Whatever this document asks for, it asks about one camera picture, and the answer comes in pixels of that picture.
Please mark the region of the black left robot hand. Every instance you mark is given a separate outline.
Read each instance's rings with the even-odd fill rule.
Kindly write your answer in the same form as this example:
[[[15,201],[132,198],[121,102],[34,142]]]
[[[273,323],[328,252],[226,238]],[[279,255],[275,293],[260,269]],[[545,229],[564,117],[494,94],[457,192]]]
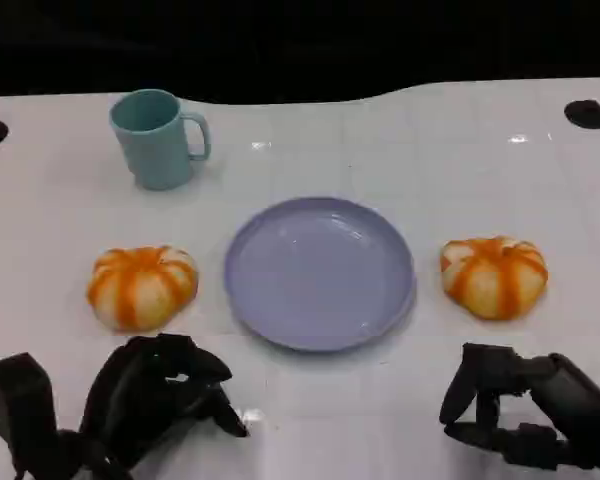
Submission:
[[[176,429],[204,420],[249,436],[222,383],[229,367],[189,336],[136,336],[117,348],[86,399],[80,433],[124,468],[135,467]]]

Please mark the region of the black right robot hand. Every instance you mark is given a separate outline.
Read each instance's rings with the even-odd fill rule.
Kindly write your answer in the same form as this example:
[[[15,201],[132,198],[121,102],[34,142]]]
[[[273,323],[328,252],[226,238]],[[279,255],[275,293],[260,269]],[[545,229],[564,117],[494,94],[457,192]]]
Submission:
[[[499,427],[501,396],[525,394],[550,425]],[[559,353],[525,359],[511,347],[464,344],[439,421],[450,438],[512,465],[600,471],[600,387]]]

